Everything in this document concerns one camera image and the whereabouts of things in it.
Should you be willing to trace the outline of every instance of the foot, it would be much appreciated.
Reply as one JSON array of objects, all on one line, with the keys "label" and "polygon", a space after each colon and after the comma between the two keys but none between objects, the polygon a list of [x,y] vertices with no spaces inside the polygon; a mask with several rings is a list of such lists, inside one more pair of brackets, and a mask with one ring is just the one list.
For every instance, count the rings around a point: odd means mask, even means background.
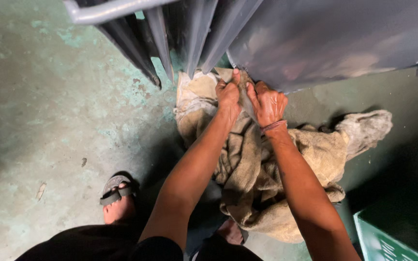
[{"label": "foot", "polygon": [[[122,182],[119,184],[119,188],[124,188],[128,184],[126,182]],[[113,202],[110,205],[103,206],[103,213],[104,213],[104,222],[106,224],[111,224],[114,221],[120,219],[130,218],[136,215],[135,210],[135,203],[131,195],[123,196],[119,198],[117,201]]]},{"label": "foot", "polygon": [[231,219],[225,221],[216,233],[232,245],[241,245],[241,242],[243,242],[243,235],[241,235],[240,228]]}]

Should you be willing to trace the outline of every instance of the concrete floor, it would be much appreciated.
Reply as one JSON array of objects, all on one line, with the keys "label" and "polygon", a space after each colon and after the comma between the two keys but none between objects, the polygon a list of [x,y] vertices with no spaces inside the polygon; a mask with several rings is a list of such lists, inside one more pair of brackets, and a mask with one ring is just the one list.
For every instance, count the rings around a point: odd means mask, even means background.
[{"label": "concrete floor", "polygon": [[[94,27],[69,24],[60,1],[0,0],[0,260],[13,260],[67,228],[102,223],[98,198],[116,171],[148,184],[182,155],[172,114],[176,88],[158,59],[154,63],[161,91]],[[418,139],[414,72],[289,95],[290,127],[374,108],[393,113],[386,139],[347,163],[340,182],[347,191],[380,175],[395,150]],[[355,239],[346,206],[339,211]],[[247,246],[266,261],[310,259],[304,243],[261,234],[252,233]]]}]

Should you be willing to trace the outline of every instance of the burlap cloth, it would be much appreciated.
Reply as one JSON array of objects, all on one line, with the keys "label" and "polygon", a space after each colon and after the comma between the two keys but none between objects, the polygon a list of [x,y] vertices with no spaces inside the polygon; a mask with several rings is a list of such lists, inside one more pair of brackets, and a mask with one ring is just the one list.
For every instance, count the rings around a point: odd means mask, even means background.
[{"label": "burlap cloth", "polygon": [[[175,109],[177,127],[185,145],[190,146],[204,131],[217,111],[215,86],[218,75],[204,75],[197,72],[194,79],[180,73],[177,89],[177,107]],[[344,128],[332,133],[318,132],[306,125],[298,129],[289,129],[294,144],[317,175],[332,203],[341,201],[345,192],[336,182],[344,172],[346,157],[352,157],[376,145],[392,126],[391,114],[387,111],[367,116],[351,118],[351,125],[357,133],[365,130],[356,125],[365,121],[365,127],[382,129],[379,136],[368,138],[371,145],[360,144]],[[374,126],[369,119],[380,120],[382,126]],[[348,151],[353,144],[353,151]],[[220,210],[231,216],[238,225],[247,231],[264,233],[277,240],[289,243],[303,241],[299,229],[291,214],[283,193],[276,159],[272,146],[260,128],[245,111],[238,117],[221,151],[213,178],[223,186]]]}]

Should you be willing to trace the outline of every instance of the rubber band bracelet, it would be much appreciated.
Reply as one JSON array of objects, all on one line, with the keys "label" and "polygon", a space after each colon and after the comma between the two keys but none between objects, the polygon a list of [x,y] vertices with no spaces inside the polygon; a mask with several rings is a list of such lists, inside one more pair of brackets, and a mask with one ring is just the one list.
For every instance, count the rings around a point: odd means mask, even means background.
[{"label": "rubber band bracelet", "polygon": [[264,135],[266,131],[274,129],[282,124],[287,124],[287,120],[279,120],[279,121],[276,121],[272,124],[265,126],[264,128],[261,128],[261,135]]}]

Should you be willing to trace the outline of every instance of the hand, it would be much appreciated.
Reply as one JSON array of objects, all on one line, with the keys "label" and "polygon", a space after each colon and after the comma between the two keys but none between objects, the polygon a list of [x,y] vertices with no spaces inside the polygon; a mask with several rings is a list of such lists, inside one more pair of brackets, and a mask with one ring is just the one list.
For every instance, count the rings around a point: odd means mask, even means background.
[{"label": "hand", "polygon": [[254,115],[261,128],[282,119],[288,104],[285,94],[270,90],[263,81],[259,81],[255,87],[249,82],[246,86],[247,96],[253,104]]},{"label": "hand", "polygon": [[234,69],[231,82],[226,84],[224,80],[220,79],[216,86],[219,110],[227,110],[230,114],[233,114],[235,118],[241,112],[241,107],[238,104],[238,100],[240,99],[240,90],[238,89],[239,82],[240,71]]}]

